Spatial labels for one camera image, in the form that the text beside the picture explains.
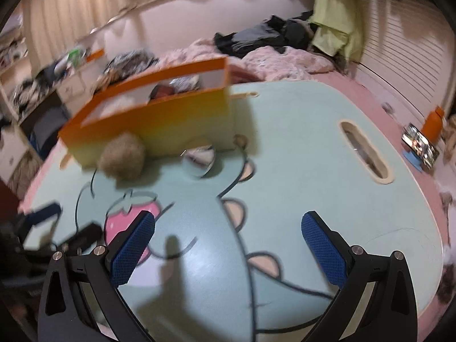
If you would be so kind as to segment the brown fluffy pompom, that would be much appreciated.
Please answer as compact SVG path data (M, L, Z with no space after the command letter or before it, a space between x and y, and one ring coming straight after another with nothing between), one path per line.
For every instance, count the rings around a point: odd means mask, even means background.
M123 133L111 140L97 161L97 168L118 182L133 181L144 168L146 148L134 134Z

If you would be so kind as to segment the orange gradient cardboard box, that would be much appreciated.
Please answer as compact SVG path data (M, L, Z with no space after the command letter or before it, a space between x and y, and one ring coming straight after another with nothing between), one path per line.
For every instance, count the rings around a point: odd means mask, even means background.
M200 89L152 100L157 85L196 75ZM187 63L125 80L92 99L60 130L61 141L83 168L96 165L106 144L134 134L153 158L178 156L198 141L216 150L234 147L235 126L225 58Z

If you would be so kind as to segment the clear bubble wrap bundle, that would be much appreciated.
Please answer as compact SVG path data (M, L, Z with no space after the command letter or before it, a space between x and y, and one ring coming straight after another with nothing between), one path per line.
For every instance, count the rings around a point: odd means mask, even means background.
M200 80L198 75L181 76L170 80L169 86L175 93L187 93L196 91L200 88Z

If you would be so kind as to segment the dark red foil snack pack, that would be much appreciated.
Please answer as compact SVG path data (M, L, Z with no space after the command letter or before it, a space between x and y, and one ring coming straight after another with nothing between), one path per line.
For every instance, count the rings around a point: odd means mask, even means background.
M175 88L166 84L157 84L149 94L149 100L157 100L176 94Z

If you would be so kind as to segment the white shelf unit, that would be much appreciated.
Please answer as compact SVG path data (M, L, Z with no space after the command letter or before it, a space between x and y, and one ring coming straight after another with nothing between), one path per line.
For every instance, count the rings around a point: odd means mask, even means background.
M42 160L20 127L22 116L13 104L16 87L31 76L23 28L1 32L1 180L20 196L28 189Z

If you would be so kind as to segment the white desk with drawer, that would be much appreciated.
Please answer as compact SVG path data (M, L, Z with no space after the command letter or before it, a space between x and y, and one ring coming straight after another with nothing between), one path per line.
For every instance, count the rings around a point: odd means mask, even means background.
M50 66L34 79L24 80L11 92L10 104L20 124L39 109L63 105L70 115L77 113L88 100L91 88L107 64L104 50L92 52L79 67L68 66L57 76L53 71L59 66Z

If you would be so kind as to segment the mint green lap table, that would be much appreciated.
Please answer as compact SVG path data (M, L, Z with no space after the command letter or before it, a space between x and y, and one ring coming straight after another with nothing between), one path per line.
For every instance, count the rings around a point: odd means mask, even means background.
M141 209L161 216L145 259L120 288L157 341L298 341L337 289L301 232L316 211L352 245L401 251L423 316L437 292L443 240L439 194L392 139L343 93L318 82L236 87L238 144L190 177L179 158L149 161L118 184L60 163L56 146L25 201L63 212L27 239L59 242L96 221L111 234Z

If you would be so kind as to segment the smartphone on bed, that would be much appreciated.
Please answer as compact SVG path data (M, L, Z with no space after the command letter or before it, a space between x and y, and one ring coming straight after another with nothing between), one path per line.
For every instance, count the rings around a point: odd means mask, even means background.
M418 171L431 171L440 152L413 124L404 127L401 140L406 147L403 156Z

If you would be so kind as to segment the orange water bottle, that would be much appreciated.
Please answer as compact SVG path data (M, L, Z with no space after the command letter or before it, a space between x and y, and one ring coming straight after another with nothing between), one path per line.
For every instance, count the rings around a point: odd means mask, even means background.
M436 107L428 114L420 132L431 144L436 144L443 129L444 110Z

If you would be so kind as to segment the patterned grey clothes pile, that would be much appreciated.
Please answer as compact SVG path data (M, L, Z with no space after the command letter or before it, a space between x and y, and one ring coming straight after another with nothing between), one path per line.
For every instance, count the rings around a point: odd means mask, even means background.
M116 73L119 77L128 77L142 73L155 65L158 58L145 49L132 50L115 56L106 65L104 73Z

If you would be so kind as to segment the dark red cushion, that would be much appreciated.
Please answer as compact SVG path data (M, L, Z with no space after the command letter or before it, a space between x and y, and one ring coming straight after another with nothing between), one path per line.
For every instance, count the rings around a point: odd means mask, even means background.
M247 84L262 81L262 79L254 73L251 73L248 70L234 64L229 64L228 70L229 81L231 84Z

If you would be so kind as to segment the pink floral duvet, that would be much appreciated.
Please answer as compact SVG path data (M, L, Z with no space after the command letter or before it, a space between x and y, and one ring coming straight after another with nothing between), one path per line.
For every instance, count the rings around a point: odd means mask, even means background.
M335 70L335 64L331 60L305 50L287 47L280 54L272 47L265 46L239 59L221 53L209 39L199 39L183 49L170 50L160 55L155 67L161 70L222 57L227 58L228 65L244 68L261 78L262 82L311 80L314 74Z

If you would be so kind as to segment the pile of dark clothes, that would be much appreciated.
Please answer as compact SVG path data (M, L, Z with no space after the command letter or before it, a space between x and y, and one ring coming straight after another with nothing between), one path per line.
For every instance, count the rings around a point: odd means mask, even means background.
M213 42L221 53L240 59L265 46L272 47L280 54L287 47L307 50L318 29L315 23L310 22L312 15L312 10L286 20L272 15L268 20L239 32L225 36L216 33Z

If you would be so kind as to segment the lime green garment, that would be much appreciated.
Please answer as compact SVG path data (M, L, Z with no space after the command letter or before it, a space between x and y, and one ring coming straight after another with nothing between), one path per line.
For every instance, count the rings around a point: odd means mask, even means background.
M312 44L328 56L358 63L363 55L362 0L315 0L310 22L318 26Z

